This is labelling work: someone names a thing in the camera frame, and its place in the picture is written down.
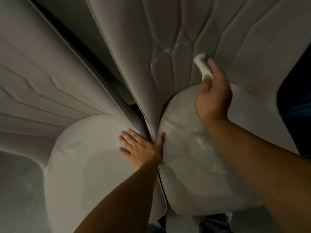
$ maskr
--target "beige leather seat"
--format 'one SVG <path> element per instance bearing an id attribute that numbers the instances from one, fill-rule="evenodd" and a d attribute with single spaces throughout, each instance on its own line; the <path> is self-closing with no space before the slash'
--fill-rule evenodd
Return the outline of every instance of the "beige leather seat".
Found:
<path id="1" fill-rule="evenodd" d="M 135 171 L 117 136 L 142 121 L 28 0 L 0 0 L 0 49 L 0 150 L 41 166 L 51 229 L 73 232 Z M 150 220 L 165 211 L 157 181 Z"/>
<path id="2" fill-rule="evenodd" d="M 228 74 L 232 121 L 297 153 L 276 94 L 311 41 L 311 0 L 87 2 L 153 139 L 166 132 L 159 171 L 172 208 L 205 215 L 260 204 L 195 115 L 201 75 L 192 59 L 206 53 Z"/>

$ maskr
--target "seat backrest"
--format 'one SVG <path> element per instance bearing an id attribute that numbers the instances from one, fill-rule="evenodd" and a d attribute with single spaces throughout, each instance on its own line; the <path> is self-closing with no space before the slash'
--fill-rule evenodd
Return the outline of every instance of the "seat backrest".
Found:
<path id="1" fill-rule="evenodd" d="M 0 150 L 45 166 L 56 138 L 84 117 L 111 114 L 142 129 L 28 0 L 0 0 L 0 49 Z"/>
<path id="2" fill-rule="evenodd" d="M 87 2 L 153 137 L 165 102 L 201 82 L 197 54 L 277 112 L 277 90 L 311 40 L 311 0 Z"/>

